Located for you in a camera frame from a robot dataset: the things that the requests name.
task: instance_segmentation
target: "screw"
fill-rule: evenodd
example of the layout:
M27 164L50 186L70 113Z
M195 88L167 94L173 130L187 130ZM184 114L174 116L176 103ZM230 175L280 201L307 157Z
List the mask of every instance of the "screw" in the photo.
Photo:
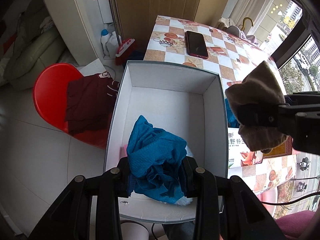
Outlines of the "screw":
M110 171L112 174L118 174L120 172L120 169L118 167L112 168Z
M296 113L296 115L297 115L298 117L306 117L306 116L307 116L307 114L304 113L304 112L298 112L298 113Z
M232 180L233 182L235 182L235 183L240 182L240 178L239 178L238 176L232 176L232 177L231 177L231 180Z
M83 176L79 175L75 177L75 182L81 182L83 181Z
M201 167L196 167L196 172L202 174L205 172L205 169Z

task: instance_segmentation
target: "person's leg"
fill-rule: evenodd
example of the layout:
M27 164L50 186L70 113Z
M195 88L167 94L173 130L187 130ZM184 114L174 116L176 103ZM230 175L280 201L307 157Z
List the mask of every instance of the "person's leg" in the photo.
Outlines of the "person's leg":
M165 234L169 240L192 240L195 224L193 221L179 224L163 224Z

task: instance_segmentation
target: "open cardboard box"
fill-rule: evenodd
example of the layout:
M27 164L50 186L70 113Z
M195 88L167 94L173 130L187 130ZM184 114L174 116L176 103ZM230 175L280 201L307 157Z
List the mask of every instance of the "open cardboard box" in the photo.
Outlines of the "open cardboard box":
M218 74L168 62L128 61L111 122L105 171L116 167L140 115L187 141L199 167L227 177L228 138ZM194 220L196 200L187 206L132 193L119 198L120 216L157 223Z

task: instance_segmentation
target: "lamp post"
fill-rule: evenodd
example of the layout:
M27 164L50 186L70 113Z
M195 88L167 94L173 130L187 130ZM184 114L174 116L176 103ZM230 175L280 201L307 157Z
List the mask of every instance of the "lamp post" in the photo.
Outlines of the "lamp post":
M312 178L301 178L301 179L293 178L293 179L290 179L290 180L304 180L304 179L320 179L320 175L318 175L316 177L312 177Z

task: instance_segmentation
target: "smartphone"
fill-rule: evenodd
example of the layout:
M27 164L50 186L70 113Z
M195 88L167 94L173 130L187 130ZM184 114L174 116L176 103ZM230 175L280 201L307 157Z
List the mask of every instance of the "smartphone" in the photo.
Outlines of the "smartphone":
M186 31L187 52L190 56L207 59L208 51L201 33Z

